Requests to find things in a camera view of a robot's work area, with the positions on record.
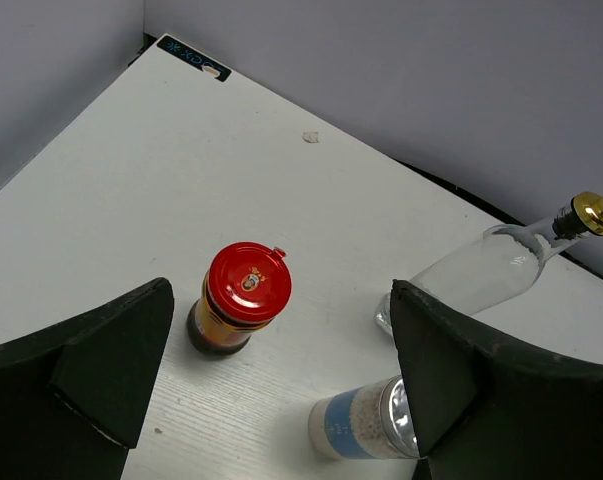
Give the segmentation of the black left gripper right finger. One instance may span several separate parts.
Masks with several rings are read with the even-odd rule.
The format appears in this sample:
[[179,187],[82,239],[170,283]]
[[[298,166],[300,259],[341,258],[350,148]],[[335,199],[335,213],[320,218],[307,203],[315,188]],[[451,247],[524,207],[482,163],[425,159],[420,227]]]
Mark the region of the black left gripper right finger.
[[603,479],[603,365],[519,340],[408,281],[391,321],[417,479]]

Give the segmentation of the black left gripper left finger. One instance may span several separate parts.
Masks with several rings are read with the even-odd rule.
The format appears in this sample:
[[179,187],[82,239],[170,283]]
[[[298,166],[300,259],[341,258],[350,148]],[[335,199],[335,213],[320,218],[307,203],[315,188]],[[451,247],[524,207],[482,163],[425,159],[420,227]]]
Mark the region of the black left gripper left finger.
[[118,479],[171,329],[170,282],[0,344],[0,479]]

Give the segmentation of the blue label salt shaker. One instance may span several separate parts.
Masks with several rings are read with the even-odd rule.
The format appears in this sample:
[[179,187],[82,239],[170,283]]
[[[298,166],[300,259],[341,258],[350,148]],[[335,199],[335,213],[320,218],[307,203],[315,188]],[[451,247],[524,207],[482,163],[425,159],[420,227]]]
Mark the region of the blue label salt shaker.
[[332,459],[421,457],[399,375],[318,401],[308,433],[315,449]]

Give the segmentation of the clear glass oil bottle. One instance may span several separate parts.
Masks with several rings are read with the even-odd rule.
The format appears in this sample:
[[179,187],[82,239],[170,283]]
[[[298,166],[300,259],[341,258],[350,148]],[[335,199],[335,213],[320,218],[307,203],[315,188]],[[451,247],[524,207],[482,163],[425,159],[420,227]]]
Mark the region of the clear glass oil bottle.
[[582,192],[552,217],[496,225],[415,275],[410,283],[472,316],[529,290],[555,255],[603,236],[603,195]]

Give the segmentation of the red lid sauce jar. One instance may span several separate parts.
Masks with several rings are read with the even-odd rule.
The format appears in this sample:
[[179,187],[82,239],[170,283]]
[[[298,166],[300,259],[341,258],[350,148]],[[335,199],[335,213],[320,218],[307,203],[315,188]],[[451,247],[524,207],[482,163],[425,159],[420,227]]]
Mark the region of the red lid sauce jar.
[[229,356],[269,325],[292,293],[285,257],[284,250],[255,242],[237,242],[220,250],[187,317],[192,345],[205,355]]

